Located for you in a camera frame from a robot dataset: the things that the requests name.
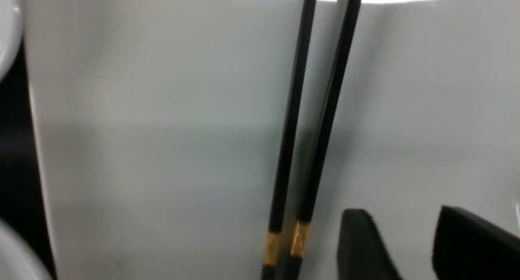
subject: white plate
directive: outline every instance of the white plate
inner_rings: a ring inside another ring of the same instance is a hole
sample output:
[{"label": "white plate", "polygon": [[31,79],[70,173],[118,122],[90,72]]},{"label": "white plate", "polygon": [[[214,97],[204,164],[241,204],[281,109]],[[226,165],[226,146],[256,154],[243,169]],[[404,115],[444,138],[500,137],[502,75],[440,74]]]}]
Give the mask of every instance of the white plate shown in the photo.
[{"label": "white plate", "polygon": [[0,0],[0,80],[13,65],[22,40],[21,0]]}]

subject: chopstick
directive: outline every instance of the chopstick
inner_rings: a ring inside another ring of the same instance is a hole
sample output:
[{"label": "chopstick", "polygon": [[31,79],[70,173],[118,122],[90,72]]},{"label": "chopstick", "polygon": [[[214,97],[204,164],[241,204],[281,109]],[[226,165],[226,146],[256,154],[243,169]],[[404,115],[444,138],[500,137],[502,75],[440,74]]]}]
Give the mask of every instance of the chopstick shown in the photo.
[{"label": "chopstick", "polygon": [[267,232],[266,250],[262,265],[262,280],[273,280],[276,273],[280,249],[280,235],[284,224],[284,212],[286,197],[291,172],[294,139],[297,131],[298,113],[305,78],[305,67],[309,52],[310,35],[316,0],[304,0],[301,12],[299,34],[291,80],[291,91],[288,97],[284,133],[280,146],[278,168],[276,172],[273,201],[271,203],[271,215]]},{"label": "chopstick", "polygon": [[327,97],[320,121],[320,128],[310,160],[309,171],[306,176],[306,187],[301,197],[300,206],[297,212],[297,224],[291,241],[290,256],[286,267],[285,280],[297,280],[303,258],[305,256],[305,245],[307,242],[312,212],[318,195],[318,187],[329,145],[334,115],[340,97],[341,85],[349,53],[356,28],[356,22],[361,8],[361,0],[349,0],[343,19],[338,48],[334,58]]}]

